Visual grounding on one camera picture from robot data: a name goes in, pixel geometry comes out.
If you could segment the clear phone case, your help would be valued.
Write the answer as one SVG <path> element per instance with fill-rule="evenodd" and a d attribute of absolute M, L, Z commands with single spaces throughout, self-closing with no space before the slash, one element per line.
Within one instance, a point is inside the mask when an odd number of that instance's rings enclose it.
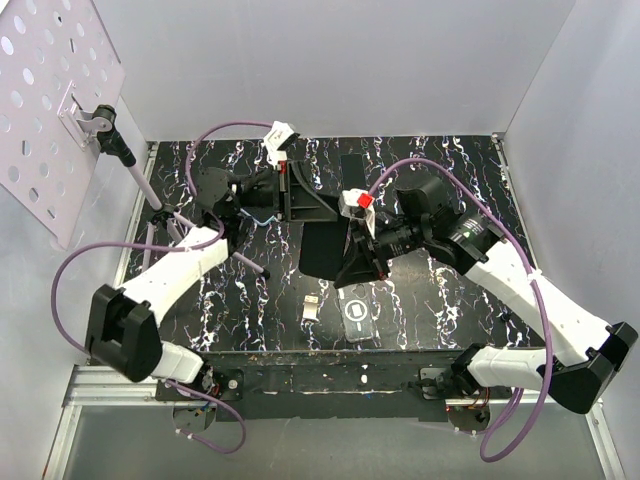
<path fill-rule="evenodd" d="M 372 301 L 366 284 L 350 285 L 338 290 L 339 308 L 349 343 L 358 343 L 374 338 Z"/>

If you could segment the dark phone blue edge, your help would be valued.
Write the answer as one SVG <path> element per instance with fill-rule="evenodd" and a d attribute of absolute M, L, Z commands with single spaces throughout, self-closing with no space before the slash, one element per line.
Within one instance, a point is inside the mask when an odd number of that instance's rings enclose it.
<path fill-rule="evenodd" d="M 341 155 L 340 169 L 342 176 L 342 187 L 344 190 L 368 189 L 363 164 L 363 156 L 361 154 L 350 153 Z"/>

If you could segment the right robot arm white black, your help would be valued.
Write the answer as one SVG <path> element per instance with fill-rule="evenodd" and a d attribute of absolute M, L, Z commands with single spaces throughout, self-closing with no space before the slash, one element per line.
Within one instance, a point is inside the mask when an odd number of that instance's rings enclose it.
<path fill-rule="evenodd" d="M 473 344 L 445 373 L 424 381 L 428 392 L 471 398 L 489 387 L 546 389 L 567 410 L 588 413 L 623 366 L 637 331 L 589 313 L 546 278 L 527 272 L 523 257 L 497 225 L 481 213 L 457 211 L 439 178 L 399 188 L 396 196 L 400 215 L 376 227 L 372 195 L 356 188 L 340 194 L 339 210 L 351 222 L 351 239 L 335 287 L 383 280 L 390 260 L 424 249 L 494 295 L 539 336 L 550 334 L 553 350 Z M 551 375 L 547 387 L 546 373 Z"/>

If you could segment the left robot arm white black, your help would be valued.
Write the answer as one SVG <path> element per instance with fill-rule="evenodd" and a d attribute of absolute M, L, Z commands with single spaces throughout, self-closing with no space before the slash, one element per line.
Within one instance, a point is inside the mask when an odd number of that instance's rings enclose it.
<path fill-rule="evenodd" d="M 320 224 L 337 221 L 339 213 L 337 198 L 318 193 L 295 161 L 252 175 L 207 168 L 197 177 L 195 202 L 200 218 L 176 251 L 124 284 L 94 293 L 85 348 L 132 382 L 171 379 L 200 400 L 213 386 L 203 358 L 162 340 L 159 327 L 177 300 L 245 242 L 249 220 L 241 212 L 268 208 L 280 220 Z"/>

